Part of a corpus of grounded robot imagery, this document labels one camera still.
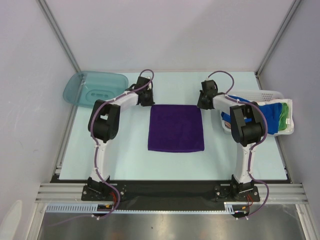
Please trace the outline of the purple towel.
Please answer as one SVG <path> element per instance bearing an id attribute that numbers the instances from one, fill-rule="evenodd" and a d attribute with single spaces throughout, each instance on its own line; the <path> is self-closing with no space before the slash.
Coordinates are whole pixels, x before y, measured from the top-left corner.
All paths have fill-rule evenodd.
<path id="1" fill-rule="evenodd" d="M 148 150 L 194 153 L 205 150 L 201 110 L 195 105 L 157 104 L 150 109 Z"/>

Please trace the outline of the blue towel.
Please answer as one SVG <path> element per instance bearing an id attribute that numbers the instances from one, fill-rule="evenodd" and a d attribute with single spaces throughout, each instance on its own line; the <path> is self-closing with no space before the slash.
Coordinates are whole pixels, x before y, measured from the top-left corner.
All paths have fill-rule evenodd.
<path id="1" fill-rule="evenodd" d="M 283 113 L 284 104 L 280 102 L 263 104 L 259 105 L 259 109 L 266 118 L 268 134 L 277 134 L 280 131 L 280 120 Z"/>

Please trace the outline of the green microfibre towel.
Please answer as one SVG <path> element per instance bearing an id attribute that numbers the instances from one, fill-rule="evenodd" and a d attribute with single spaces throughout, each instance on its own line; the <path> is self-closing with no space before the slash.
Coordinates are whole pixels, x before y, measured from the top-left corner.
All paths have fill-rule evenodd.
<path id="1" fill-rule="evenodd" d="M 279 122 L 278 122 L 278 131 L 284 131 L 287 128 L 287 119 L 289 117 L 289 105 L 285 102 L 282 103 L 282 111 L 279 116 Z"/>

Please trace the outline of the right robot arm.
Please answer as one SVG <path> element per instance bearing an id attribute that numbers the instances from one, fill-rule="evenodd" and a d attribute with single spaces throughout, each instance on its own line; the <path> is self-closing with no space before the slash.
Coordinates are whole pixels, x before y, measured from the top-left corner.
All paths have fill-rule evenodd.
<path id="1" fill-rule="evenodd" d="M 230 195 L 234 200 L 242 201 L 254 189 L 252 165 L 255 148 L 267 137 L 267 120 L 256 102 L 241 101 L 218 92 L 214 80 L 203 81 L 201 87 L 197 107 L 219 110 L 230 116 L 231 135 L 237 143 L 236 167 L 231 176 Z"/>

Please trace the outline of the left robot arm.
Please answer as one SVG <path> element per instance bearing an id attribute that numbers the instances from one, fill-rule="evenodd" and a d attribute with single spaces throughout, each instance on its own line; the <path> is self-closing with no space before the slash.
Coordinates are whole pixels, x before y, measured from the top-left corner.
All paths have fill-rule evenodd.
<path id="1" fill-rule="evenodd" d="M 133 106 L 150 107 L 155 104 L 152 81 L 153 77 L 139 75 L 137 82 L 121 95 L 107 101 L 98 99 L 94 103 L 88 123 L 88 130 L 95 142 L 94 164 L 87 186 L 99 200 L 105 200 L 110 195 L 110 175 L 105 155 L 118 134 L 121 113 Z"/>

